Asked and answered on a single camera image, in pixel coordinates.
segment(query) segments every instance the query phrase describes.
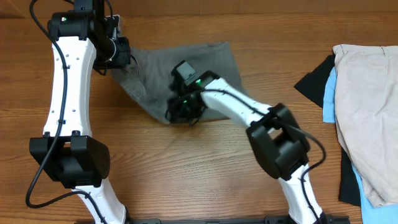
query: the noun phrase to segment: gray cloth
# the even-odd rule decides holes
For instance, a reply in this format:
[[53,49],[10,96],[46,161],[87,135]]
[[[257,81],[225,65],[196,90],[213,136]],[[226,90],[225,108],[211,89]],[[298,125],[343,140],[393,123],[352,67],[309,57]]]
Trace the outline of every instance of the gray cloth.
[[[186,60],[200,74],[207,70],[215,72],[235,89],[245,93],[227,42],[161,50],[131,47],[131,53],[137,63],[131,60],[131,64],[124,69],[112,69],[113,78],[134,101],[162,123],[169,124],[164,114],[167,100],[175,96],[169,88],[174,80],[171,71],[182,60]],[[217,111],[206,109],[200,119],[206,121],[225,118]]]

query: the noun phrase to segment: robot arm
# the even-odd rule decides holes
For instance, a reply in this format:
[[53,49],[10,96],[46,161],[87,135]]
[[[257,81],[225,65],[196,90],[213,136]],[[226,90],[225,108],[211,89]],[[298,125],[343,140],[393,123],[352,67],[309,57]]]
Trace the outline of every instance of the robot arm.
[[[68,67],[64,123],[55,144],[55,152],[50,155],[48,151],[56,140],[54,136],[63,95],[63,64],[53,46],[54,81],[50,113],[44,136],[31,138],[29,151],[53,181],[61,182],[75,193],[89,195],[79,193],[96,224],[129,224],[132,220],[127,209],[116,197],[108,179],[109,150],[91,137],[88,117],[91,69],[123,68],[130,63],[128,39],[120,36],[120,17],[104,17],[103,8],[104,0],[75,0],[73,11],[55,13],[49,21],[49,33],[61,48]],[[191,111],[201,111],[197,109],[203,107],[217,110],[245,128],[258,163],[282,185],[289,203],[291,220],[287,222],[315,223],[314,214],[300,186],[301,176],[308,168],[307,140],[290,129],[284,129],[275,139],[269,136],[274,128],[280,128],[273,122],[275,119],[299,127],[290,111],[283,105],[271,107],[256,102],[210,71],[198,76],[194,70],[192,73],[187,72],[187,69],[193,70],[186,62],[175,68],[176,78],[184,82],[184,85],[179,83],[183,89],[178,90],[178,93],[195,91],[200,94],[192,94],[184,103],[189,105]],[[44,158],[49,155],[47,163],[43,165]],[[315,200],[308,174],[304,180],[309,204],[315,209],[317,217],[324,216]]]
[[121,68],[130,63],[128,39],[120,34],[120,17],[105,17],[103,11],[103,0],[76,0],[73,11],[55,13],[49,21],[49,34],[60,47],[68,68],[64,122],[56,139],[64,79],[60,53],[53,45],[50,112],[44,136],[30,139],[29,150],[41,164],[51,143],[57,141],[55,152],[44,166],[49,177],[73,192],[89,194],[91,198],[79,196],[96,224],[100,224],[101,219],[109,224],[127,224],[130,222],[128,212],[117,199],[108,179],[108,148],[91,137],[89,120],[92,69]]
[[[181,94],[199,91],[200,99],[189,98],[185,103],[199,108],[199,102],[209,109],[219,111],[232,122],[245,128],[254,154],[260,166],[273,178],[278,179],[289,204],[289,216],[299,224],[312,224],[317,221],[303,194],[301,176],[308,169],[309,144],[305,137],[298,136],[289,130],[271,139],[269,133],[274,130],[273,119],[281,119],[298,128],[294,117],[283,105],[275,107],[257,102],[231,87],[223,78],[207,71],[196,74],[187,63],[182,62],[174,69],[173,74],[180,80]],[[304,177],[305,191],[308,200],[317,213],[323,215],[317,204],[308,177]]]

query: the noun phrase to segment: black cable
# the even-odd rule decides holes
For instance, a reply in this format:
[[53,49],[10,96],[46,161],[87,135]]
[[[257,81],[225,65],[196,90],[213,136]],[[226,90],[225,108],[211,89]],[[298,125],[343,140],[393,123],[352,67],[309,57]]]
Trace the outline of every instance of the black cable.
[[137,58],[135,58],[135,56],[133,54],[130,54],[130,57],[137,64],[137,76],[139,77],[139,64],[138,64]]
[[58,120],[58,128],[57,128],[57,132],[55,133],[54,139],[51,143],[50,149],[48,151],[48,153],[45,155],[38,171],[36,172],[36,175],[34,176],[32,182],[29,185],[29,188],[26,192],[26,197],[25,197],[25,203],[29,208],[42,208],[45,207],[47,205],[50,205],[54,202],[58,202],[59,200],[72,196],[72,195],[76,195],[76,194],[82,194],[85,196],[85,198],[88,198],[88,200],[93,204],[93,207],[95,209],[95,211],[97,212],[97,215],[99,216],[99,219],[101,220],[101,223],[106,224],[106,221],[104,219],[104,217],[102,216],[97,204],[95,203],[95,201],[93,200],[93,198],[91,197],[91,195],[87,192],[84,191],[76,191],[76,192],[69,192],[67,194],[61,195],[57,198],[54,198],[52,200],[49,200],[48,202],[45,203],[41,203],[41,204],[37,204],[34,205],[30,202],[30,196],[32,195],[33,189],[37,183],[37,180],[40,177],[40,174],[42,173],[47,161],[49,160],[50,156],[52,155],[53,151],[55,150],[55,145],[57,143],[57,140],[60,136],[61,130],[62,130],[62,125],[63,125],[63,117],[65,114],[65,104],[66,104],[66,100],[67,100],[67,90],[68,90],[68,67],[67,67],[67,63],[65,60],[65,57],[63,56],[62,50],[59,47],[59,45],[57,44],[57,42],[55,40],[53,40],[50,36],[50,34],[45,30],[45,28],[40,24],[39,20],[37,19],[37,17],[34,14],[34,4],[37,2],[38,0],[32,0],[30,2],[30,6],[29,6],[29,11],[30,11],[30,15],[32,16],[33,20],[35,21],[35,23],[37,24],[37,26],[40,28],[40,30],[42,30],[42,32],[47,36],[47,38],[49,38],[49,40],[51,41],[51,43],[53,43],[53,45],[55,46],[55,48],[57,49],[61,61],[62,61],[62,67],[63,67],[63,93],[62,93],[62,102],[61,102],[61,109],[60,109],[60,119]]
[[112,5],[111,5],[111,3],[110,3],[109,0],[105,0],[105,1],[106,1],[106,3],[107,3],[108,6],[109,6],[109,11],[110,11],[110,13],[111,13],[111,18],[112,18],[112,21],[113,21],[113,9],[112,9]]
[[198,116],[198,118],[195,120],[195,122],[192,122],[193,119],[190,118],[190,119],[188,120],[188,125],[189,125],[190,127],[193,127],[194,125],[196,125],[196,124],[199,122],[201,116],[204,114],[205,111],[206,111],[206,107],[204,106],[204,107],[201,108],[201,111],[200,111],[200,113],[199,113],[199,116]]
[[67,3],[70,3],[70,4],[75,4],[73,1],[71,1],[71,0],[64,0],[64,1],[66,1]]
[[[183,95],[183,96],[181,96],[180,98],[178,98],[177,100],[175,100],[175,101],[170,105],[169,108],[176,107],[176,105],[177,105],[178,103],[181,103],[182,101],[186,100],[188,97],[191,97],[192,95],[196,95],[196,94],[198,94],[198,93],[203,93],[203,92],[205,92],[205,91],[215,91],[215,92],[220,92],[220,93],[228,94],[229,96],[232,96],[233,98],[237,99],[237,100],[238,100],[240,103],[242,103],[243,105],[247,106],[247,107],[248,107],[250,110],[252,110],[254,113],[257,113],[257,114],[259,114],[259,115],[261,115],[261,116],[265,116],[265,115],[266,115],[266,114],[260,112],[259,110],[257,110],[257,108],[250,106],[248,103],[246,103],[245,101],[243,101],[242,99],[240,99],[238,96],[236,96],[236,95],[234,95],[234,94],[232,94],[232,93],[230,93],[230,92],[228,92],[228,91],[226,91],[226,90],[216,90],[216,89],[202,89],[202,90],[193,91],[193,92],[191,92],[191,93],[189,93],[189,94]],[[168,119],[169,113],[170,113],[170,112],[169,112],[169,109],[167,109],[167,110],[166,110],[166,113],[165,113],[165,118],[166,118],[166,119]],[[280,121],[280,120],[278,120],[278,119],[275,119],[274,121],[277,122],[277,123],[279,123],[279,124],[280,124],[281,126],[283,126],[284,128],[291,128],[291,129],[295,130],[296,132],[298,132],[298,133],[300,133],[300,134],[302,134],[302,135],[308,137],[308,138],[311,139],[313,142],[315,142],[315,143],[319,146],[319,148],[322,150],[322,154],[323,154],[323,155],[322,155],[322,158],[321,158],[317,163],[315,163],[314,165],[312,165],[312,166],[310,166],[308,169],[306,169],[306,170],[303,172],[303,174],[302,174],[302,176],[301,176],[301,179],[300,179],[300,181],[301,181],[301,187],[302,187],[302,190],[303,190],[303,194],[304,194],[305,200],[307,201],[308,207],[309,207],[310,210],[312,211],[312,213],[313,213],[315,219],[317,220],[317,223],[321,224],[320,218],[318,217],[317,213],[315,212],[315,209],[312,207],[312,205],[311,205],[311,203],[310,203],[310,200],[308,199],[307,192],[305,191],[304,176],[305,176],[305,174],[307,174],[308,172],[310,172],[310,170],[312,170],[312,169],[318,167],[320,164],[322,164],[322,163],[326,160],[326,149],[325,149],[325,147],[323,147],[322,143],[321,143],[319,140],[317,140],[315,137],[313,137],[311,134],[309,134],[309,133],[307,133],[307,132],[305,132],[305,131],[303,131],[303,130],[301,130],[301,129],[299,129],[299,128],[296,128],[296,127],[294,127],[294,126],[292,126],[292,125],[290,125],[290,124],[288,124],[288,123],[286,123],[286,122],[284,122],[284,121]]]

